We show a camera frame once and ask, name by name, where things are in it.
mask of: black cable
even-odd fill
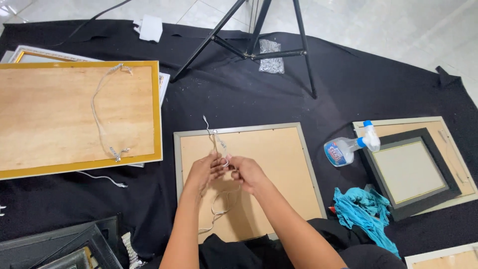
[[[88,23],[92,22],[93,20],[96,20],[99,16],[101,16],[101,15],[107,13],[107,12],[110,11],[110,10],[113,10],[113,9],[115,9],[115,8],[117,8],[117,7],[120,7],[120,6],[122,6],[122,5],[126,4],[126,3],[128,3],[129,1],[131,1],[131,0],[125,0],[125,1],[123,1],[123,2],[121,2],[121,3],[119,3],[118,5],[114,6],[114,7],[111,7],[111,8],[109,8],[109,9],[105,10],[105,11],[102,11],[102,12],[98,13],[97,15],[93,16],[93,18],[91,18],[91,19],[87,20],[86,22],[80,24],[64,41],[62,41],[62,42],[60,42],[60,43],[58,43],[58,44],[55,44],[55,45],[46,45],[45,47],[55,47],[55,46],[59,46],[59,45],[64,44],[66,41],[68,41],[68,39],[70,39],[74,34],[76,34],[82,27],[84,27],[84,26],[87,25]]]

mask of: person's left hand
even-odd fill
[[[222,166],[226,162],[217,152],[195,161],[187,176],[185,189],[188,188],[202,194],[211,180],[222,177],[228,170],[227,167]]]

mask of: white tiled floor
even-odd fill
[[[250,31],[249,0],[225,30]],[[461,76],[478,103],[478,0],[300,0],[307,35]],[[0,0],[0,22],[89,19],[121,0]],[[139,19],[213,28],[236,0],[132,0],[100,19]],[[262,33],[298,33],[292,0],[272,0]]]

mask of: person's right hand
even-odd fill
[[[231,177],[238,180],[242,189],[248,193],[254,195],[261,184],[269,181],[255,160],[241,156],[231,156],[231,154],[228,154],[226,159],[229,161],[229,165],[236,169],[231,173]]]

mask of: tripod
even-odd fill
[[[226,40],[217,36],[219,30],[229,21],[229,19],[236,13],[239,7],[245,2],[246,0],[238,0],[234,6],[227,12],[227,14],[222,18],[219,24],[209,33],[209,35],[204,39],[201,45],[194,51],[193,55],[189,57],[186,64],[179,69],[177,74],[174,77],[171,77],[170,82],[174,83],[178,80],[178,77],[186,71],[187,67],[196,59],[196,57],[203,51],[203,49],[209,44],[209,42],[214,41],[217,44],[223,46],[224,48],[228,49],[232,53],[236,54],[237,56],[241,57],[242,59],[250,58],[251,60],[261,60],[261,59],[271,59],[271,58],[280,58],[280,57],[292,57],[292,56],[305,56],[305,63],[307,64],[307,72],[309,73],[310,79],[310,86],[312,88],[312,98],[317,99],[317,92],[315,90],[314,81],[312,79],[312,71],[310,69],[310,60],[308,54],[308,47],[307,47],[307,40],[305,38],[305,31],[304,31],[304,23],[302,21],[302,14],[300,12],[299,0],[292,0],[294,2],[294,9],[295,15],[297,17],[297,23],[299,24],[299,32],[302,38],[302,46],[301,49],[293,49],[293,50],[286,50],[286,51],[279,51],[279,52],[269,52],[269,53],[261,53],[254,55],[253,51],[259,39],[259,33],[261,32],[262,25],[264,24],[264,19],[266,18],[267,11],[269,10],[269,6],[271,5],[272,0],[264,0],[262,3],[261,11],[259,12],[259,17],[257,19],[256,26],[254,28],[254,32],[252,34],[252,39],[247,47],[246,52],[242,52],[237,48],[233,47],[229,44]]]

